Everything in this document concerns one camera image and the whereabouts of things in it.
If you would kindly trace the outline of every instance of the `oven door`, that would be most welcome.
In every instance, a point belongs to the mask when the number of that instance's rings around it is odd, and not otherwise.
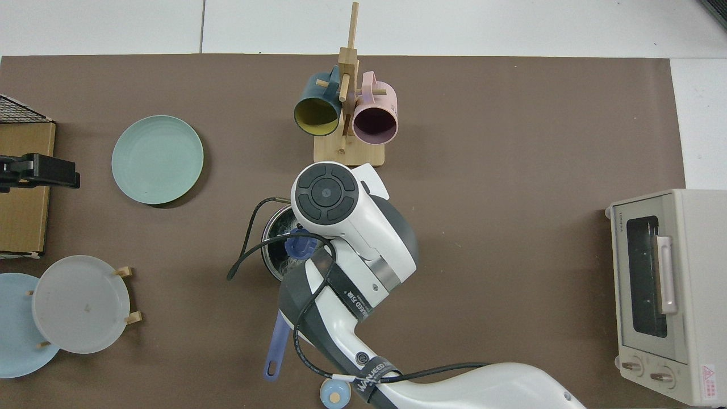
[[[687,364],[672,194],[614,206],[621,343]]]

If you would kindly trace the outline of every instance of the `mint green plate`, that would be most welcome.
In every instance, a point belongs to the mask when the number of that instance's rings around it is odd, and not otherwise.
[[[128,197],[159,205],[187,193],[203,163],[197,132],[181,119],[156,115],[136,121],[121,134],[111,156],[111,171]]]

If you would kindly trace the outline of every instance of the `frosted white plate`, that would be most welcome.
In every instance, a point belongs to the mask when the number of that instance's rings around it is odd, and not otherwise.
[[[17,378],[42,368],[58,347],[45,341],[33,322],[33,297],[38,279],[27,274],[0,274],[0,378]]]
[[[113,344],[129,316],[129,292],[114,271],[88,255],[72,255],[50,266],[33,295],[33,318],[43,337],[76,354]]]

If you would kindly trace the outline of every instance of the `pink mug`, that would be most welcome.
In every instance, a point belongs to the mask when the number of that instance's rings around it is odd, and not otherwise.
[[[374,90],[385,90],[386,95],[374,95]],[[387,143],[399,129],[396,109],[394,89],[385,82],[377,81],[373,71],[363,73],[361,96],[356,99],[351,120],[353,134],[370,145]]]

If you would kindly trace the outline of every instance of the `warning label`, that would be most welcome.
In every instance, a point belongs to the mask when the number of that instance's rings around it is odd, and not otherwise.
[[[717,374],[714,364],[702,365],[702,398],[717,399]]]

